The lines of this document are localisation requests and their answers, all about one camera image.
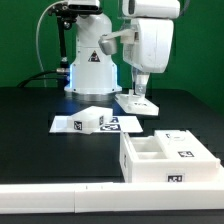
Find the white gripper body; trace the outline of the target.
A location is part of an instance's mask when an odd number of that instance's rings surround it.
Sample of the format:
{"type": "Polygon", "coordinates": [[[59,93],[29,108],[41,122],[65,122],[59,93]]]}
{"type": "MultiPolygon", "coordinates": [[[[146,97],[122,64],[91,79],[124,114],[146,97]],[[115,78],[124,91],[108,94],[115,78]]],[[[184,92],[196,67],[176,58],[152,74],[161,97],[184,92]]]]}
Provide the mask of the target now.
{"type": "Polygon", "coordinates": [[[142,72],[163,73],[167,67],[174,24],[167,19],[131,20],[134,43],[123,45],[123,60],[142,72]]]}

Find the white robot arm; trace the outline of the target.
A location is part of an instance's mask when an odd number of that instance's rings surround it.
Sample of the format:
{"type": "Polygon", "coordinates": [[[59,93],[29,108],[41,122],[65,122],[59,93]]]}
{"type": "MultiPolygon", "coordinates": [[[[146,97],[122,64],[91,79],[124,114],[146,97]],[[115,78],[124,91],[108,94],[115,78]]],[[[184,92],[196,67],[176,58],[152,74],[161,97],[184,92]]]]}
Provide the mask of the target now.
{"type": "Polygon", "coordinates": [[[126,21],[114,32],[110,19],[98,14],[98,0],[68,0],[76,12],[76,58],[70,65],[65,91],[82,98],[102,97],[122,90],[111,56],[123,44],[123,60],[132,67],[137,94],[143,94],[149,75],[165,71],[173,39],[173,20],[189,5],[178,0],[120,0],[126,21]]]}

